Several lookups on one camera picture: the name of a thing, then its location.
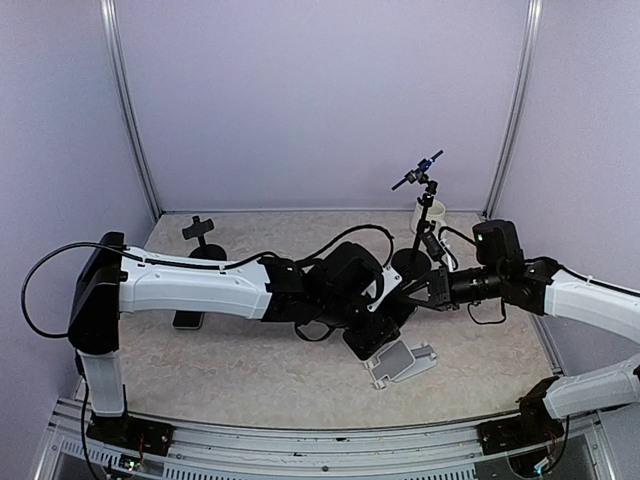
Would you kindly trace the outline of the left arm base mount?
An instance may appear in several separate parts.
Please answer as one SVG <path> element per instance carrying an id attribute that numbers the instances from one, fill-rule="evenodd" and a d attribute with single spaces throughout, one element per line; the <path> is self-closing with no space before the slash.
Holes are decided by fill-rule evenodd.
<path id="1" fill-rule="evenodd" d="M 93 415 L 87 436 L 104 444 L 166 457 L 173 438 L 174 427 L 168 423 L 147 420 L 129 414 L 121 417 Z"/>

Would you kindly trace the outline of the black round-base phone stand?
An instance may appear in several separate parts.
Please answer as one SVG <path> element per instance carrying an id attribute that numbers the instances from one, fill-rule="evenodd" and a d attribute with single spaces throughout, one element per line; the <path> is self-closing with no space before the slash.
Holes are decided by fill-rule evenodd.
<path id="1" fill-rule="evenodd" d="M 196 239 L 198 246 L 189 254 L 190 258 L 219 260 L 227 259 L 226 251 L 219 245 L 208 243 L 205 235 L 215 228 L 212 219 L 201 220 L 198 215 L 192 217 L 192 223 L 182 229 L 182 236 L 185 240 Z"/>

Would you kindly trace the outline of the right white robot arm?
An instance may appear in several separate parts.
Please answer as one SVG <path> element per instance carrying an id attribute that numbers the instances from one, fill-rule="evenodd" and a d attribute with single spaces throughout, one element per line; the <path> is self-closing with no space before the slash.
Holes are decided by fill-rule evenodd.
<path id="1" fill-rule="evenodd" d="M 638 291 L 578 274 L 550 257 L 526 258 L 511 221 L 484 221 L 472 232 L 478 267 L 426 272 L 400 291 L 400 300 L 445 311 L 498 298 L 537 316 L 572 319 L 639 340 Z M 638 356 L 580 375 L 549 377 L 520 399 L 511 433 L 531 444 L 574 414 L 638 400 Z"/>

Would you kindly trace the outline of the black phone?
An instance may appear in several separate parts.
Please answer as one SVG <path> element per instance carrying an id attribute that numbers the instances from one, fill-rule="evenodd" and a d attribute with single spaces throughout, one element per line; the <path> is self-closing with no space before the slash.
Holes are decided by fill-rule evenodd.
<path id="1" fill-rule="evenodd" d="M 203 312 L 176 311 L 172 326 L 177 330 L 199 330 L 203 320 Z"/>
<path id="2" fill-rule="evenodd" d="M 412 303 L 399 301 L 393 307 L 393 317 L 398 329 L 401 329 L 414 315 L 418 307 Z"/>

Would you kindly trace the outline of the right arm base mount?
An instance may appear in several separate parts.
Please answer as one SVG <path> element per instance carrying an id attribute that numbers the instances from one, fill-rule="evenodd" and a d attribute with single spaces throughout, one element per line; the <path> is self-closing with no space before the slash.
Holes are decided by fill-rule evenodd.
<path id="1" fill-rule="evenodd" d="M 484 455 L 517 450 L 564 435 L 561 421 L 524 415 L 483 422 L 476 430 Z"/>

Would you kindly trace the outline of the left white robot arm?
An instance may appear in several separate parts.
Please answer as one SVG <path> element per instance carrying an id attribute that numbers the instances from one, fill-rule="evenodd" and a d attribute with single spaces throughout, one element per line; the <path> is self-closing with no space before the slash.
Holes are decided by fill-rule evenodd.
<path id="1" fill-rule="evenodd" d="M 272 252 L 241 261 L 167 256 L 127 247 L 109 232 L 96 244 L 75 287 L 68 337 L 79 355 L 93 414 L 121 445 L 140 434 L 127 412 L 119 361 L 121 313 L 215 313 L 296 327 L 319 321 L 339 330 L 369 359 L 399 336 L 391 295 L 402 277 L 353 242 L 322 257 L 291 260 Z"/>

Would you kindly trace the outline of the white wedge phone stand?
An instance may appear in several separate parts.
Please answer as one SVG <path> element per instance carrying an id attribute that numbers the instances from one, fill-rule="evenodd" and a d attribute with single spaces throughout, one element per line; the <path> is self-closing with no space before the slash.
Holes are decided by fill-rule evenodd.
<path id="1" fill-rule="evenodd" d="M 364 362 L 375 389 L 385 389 L 391 383 L 410 379 L 437 366 L 438 358 L 432 346 L 421 343 L 410 348 L 402 339 L 385 345 Z"/>

